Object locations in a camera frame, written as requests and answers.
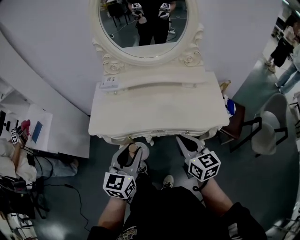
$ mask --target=white table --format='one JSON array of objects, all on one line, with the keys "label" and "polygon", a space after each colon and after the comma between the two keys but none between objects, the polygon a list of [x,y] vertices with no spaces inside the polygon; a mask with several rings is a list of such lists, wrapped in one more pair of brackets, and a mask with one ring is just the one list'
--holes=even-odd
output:
[{"label": "white table", "polygon": [[213,72],[197,88],[181,85],[140,86],[105,94],[96,86],[89,134],[112,144],[132,138],[188,134],[200,136],[229,124],[219,84]]}]

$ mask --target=ornate mirror frame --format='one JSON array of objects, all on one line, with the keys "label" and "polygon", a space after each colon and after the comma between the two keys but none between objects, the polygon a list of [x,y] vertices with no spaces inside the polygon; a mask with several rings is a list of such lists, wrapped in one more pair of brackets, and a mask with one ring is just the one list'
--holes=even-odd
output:
[{"label": "ornate mirror frame", "polygon": [[198,19],[197,0],[186,0],[187,24],[178,44],[165,54],[157,57],[135,57],[123,52],[107,36],[101,26],[99,19],[99,0],[90,0],[89,12],[92,33],[94,35],[93,45],[97,52],[102,52],[105,75],[118,74],[125,65],[134,66],[158,66],[172,60],[178,60],[186,67],[202,65],[202,58],[199,51],[199,40],[202,39],[203,27]]}]

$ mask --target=gray floor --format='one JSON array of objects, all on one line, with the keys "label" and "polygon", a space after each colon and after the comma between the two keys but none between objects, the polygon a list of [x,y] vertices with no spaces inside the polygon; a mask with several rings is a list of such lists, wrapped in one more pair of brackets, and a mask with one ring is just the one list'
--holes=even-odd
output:
[{"label": "gray floor", "polygon": [[[181,4],[177,4],[176,9],[172,12],[171,21],[172,28],[176,29],[175,34],[169,34],[167,38],[168,43],[176,42],[181,37],[184,28],[187,22],[187,11],[186,4],[184,1],[180,2]],[[127,17],[126,25],[125,17],[120,18],[120,22],[115,19],[117,27],[115,26],[113,19],[108,17],[107,10],[100,11],[100,17],[103,24],[104,29],[108,34],[113,34],[114,39],[112,39],[117,45],[121,48],[124,47],[132,47],[138,46],[139,44],[139,35],[137,32],[137,28],[135,27],[136,21],[132,15],[130,15],[130,19]]]},{"label": "gray floor", "polygon": [[[274,93],[275,75],[271,74],[260,60],[244,82],[234,100],[246,107],[246,120],[254,114]],[[222,164],[217,182],[234,202],[249,208],[254,218],[268,230],[273,223],[291,216],[299,182],[299,155],[295,145],[294,119],[288,112],[289,138],[279,145],[273,156],[255,158],[250,142],[236,152],[229,153],[229,145],[220,146],[218,139],[206,143],[214,150]],[[245,128],[243,135],[249,133]],[[175,186],[191,189],[195,180],[188,180],[183,169],[183,159],[173,136],[154,139],[147,160],[154,185],[160,187],[163,178],[172,174]],[[88,228],[97,224],[108,196],[102,190],[105,171],[118,147],[97,137],[91,137],[90,159],[80,161],[78,174],[72,178],[50,179],[51,184],[70,184],[82,195],[82,211],[90,220]],[[73,189],[45,187],[45,197],[50,208],[47,219],[37,217],[35,229],[40,240],[82,240],[85,219],[79,215],[79,199]]]}]

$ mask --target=white wall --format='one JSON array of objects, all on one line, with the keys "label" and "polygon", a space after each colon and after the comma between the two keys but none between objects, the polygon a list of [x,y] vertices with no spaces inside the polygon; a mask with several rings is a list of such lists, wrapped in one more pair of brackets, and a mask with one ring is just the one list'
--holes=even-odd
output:
[{"label": "white wall", "polygon": [[[208,70],[233,96],[263,51],[281,0],[198,0]],[[90,113],[102,67],[91,45],[88,0],[3,0],[0,23],[21,55],[59,93]]]}]

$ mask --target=person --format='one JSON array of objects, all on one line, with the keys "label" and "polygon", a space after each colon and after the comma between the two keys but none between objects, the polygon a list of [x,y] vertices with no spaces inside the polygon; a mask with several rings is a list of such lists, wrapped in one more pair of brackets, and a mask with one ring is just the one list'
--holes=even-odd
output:
[{"label": "person", "polygon": [[136,27],[140,36],[139,46],[150,45],[152,37],[155,44],[166,43],[169,33],[169,18],[161,19],[159,15],[160,7],[163,3],[171,5],[171,11],[176,7],[174,0],[129,0],[128,7],[132,11],[132,4],[139,3],[142,6],[144,17],[147,22],[141,24],[139,21]]},{"label": "person", "polygon": [[288,93],[300,81],[300,45],[294,49],[293,62],[290,67],[281,75],[278,82],[275,83],[276,87],[283,94]]},{"label": "person", "polygon": [[275,73],[275,66],[281,67],[287,56],[293,52],[293,45],[296,43],[296,35],[298,33],[298,23],[294,16],[289,16],[285,22],[284,36],[279,40],[278,46],[271,54],[270,58],[265,62],[269,66],[268,70]]},{"label": "person", "polygon": [[88,240],[125,239],[244,239],[266,240],[263,228],[240,203],[233,204],[214,179],[198,183],[205,206],[166,176],[163,188],[151,183],[144,162],[138,169],[137,190],[125,224],[126,201],[110,198]]},{"label": "person", "polygon": [[77,159],[71,164],[65,164],[57,159],[36,157],[32,160],[33,164],[29,164],[32,151],[24,150],[28,137],[24,133],[22,136],[24,141],[20,138],[21,142],[17,142],[16,145],[13,145],[11,140],[0,139],[0,176],[15,179],[21,177],[30,184],[42,176],[67,177],[77,174]]}]

